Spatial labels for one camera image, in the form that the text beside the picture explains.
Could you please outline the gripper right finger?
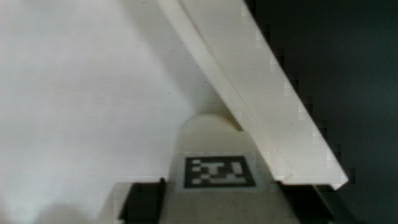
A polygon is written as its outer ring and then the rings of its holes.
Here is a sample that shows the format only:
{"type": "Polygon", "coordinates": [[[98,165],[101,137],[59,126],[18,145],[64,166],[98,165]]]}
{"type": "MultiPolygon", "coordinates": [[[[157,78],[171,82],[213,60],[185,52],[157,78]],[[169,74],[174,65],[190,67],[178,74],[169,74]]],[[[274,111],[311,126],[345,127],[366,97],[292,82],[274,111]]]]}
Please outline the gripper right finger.
{"type": "Polygon", "coordinates": [[[356,216],[329,185],[279,183],[279,188],[300,224],[356,224],[356,216]]]}

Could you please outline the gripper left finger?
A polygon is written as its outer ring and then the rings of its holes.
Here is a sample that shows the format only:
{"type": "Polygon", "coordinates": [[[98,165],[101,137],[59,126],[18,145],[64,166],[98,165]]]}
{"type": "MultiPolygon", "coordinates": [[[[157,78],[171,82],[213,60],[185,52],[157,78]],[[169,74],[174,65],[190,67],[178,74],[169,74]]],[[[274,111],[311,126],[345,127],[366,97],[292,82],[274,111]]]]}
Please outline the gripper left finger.
{"type": "Polygon", "coordinates": [[[160,224],[167,181],[119,182],[105,200],[96,224],[160,224]]]}

